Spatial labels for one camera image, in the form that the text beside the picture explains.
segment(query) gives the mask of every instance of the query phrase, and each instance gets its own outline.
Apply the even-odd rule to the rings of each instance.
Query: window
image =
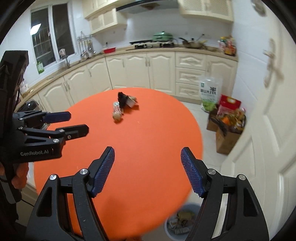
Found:
[[[33,11],[31,27],[37,30],[31,32],[36,60],[43,66],[58,61],[61,49],[65,49],[68,56],[75,53],[67,3]]]

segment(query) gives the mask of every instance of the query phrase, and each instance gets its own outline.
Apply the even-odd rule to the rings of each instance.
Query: gas stove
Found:
[[[135,49],[174,48],[174,47],[176,47],[172,40],[153,42],[151,39],[149,39],[149,40],[130,42],[130,44],[133,45]]]

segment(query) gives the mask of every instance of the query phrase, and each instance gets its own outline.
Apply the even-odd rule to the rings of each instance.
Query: orange table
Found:
[[[116,124],[112,112],[118,91],[137,97],[139,109],[127,109]],[[87,124],[89,134],[68,141],[62,158],[35,163],[39,193],[49,175],[74,175],[112,146],[113,167],[102,192],[93,199],[109,239],[150,231],[185,202],[191,186],[180,160],[181,149],[188,146],[202,159],[202,137],[195,118],[181,102],[159,91],[126,88],[88,97],[68,111],[71,120],[50,129]],[[69,208],[74,231],[79,233],[73,197],[69,197]]]

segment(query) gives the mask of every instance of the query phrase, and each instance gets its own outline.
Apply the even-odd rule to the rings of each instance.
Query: metal screw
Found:
[[[246,177],[243,174],[241,174],[241,175],[239,175],[239,179],[244,181],[246,179]]]
[[[57,178],[57,175],[55,175],[55,174],[52,174],[52,175],[49,176],[49,179],[50,179],[50,180],[54,180],[54,179],[56,179],[56,178]]]
[[[85,175],[87,172],[88,172],[88,170],[85,169],[85,168],[83,168],[83,169],[81,169],[81,170],[79,171],[79,173],[80,173],[81,175]]]
[[[215,175],[216,174],[216,171],[214,169],[209,169],[207,172],[209,174],[211,174],[211,175]]]

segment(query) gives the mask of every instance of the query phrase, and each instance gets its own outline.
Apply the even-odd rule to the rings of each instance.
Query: range hood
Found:
[[[140,13],[153,9],[178,8],[177,0],[140,0],[135,1],[121,7],[116,8],[116,11],[127,13]]]

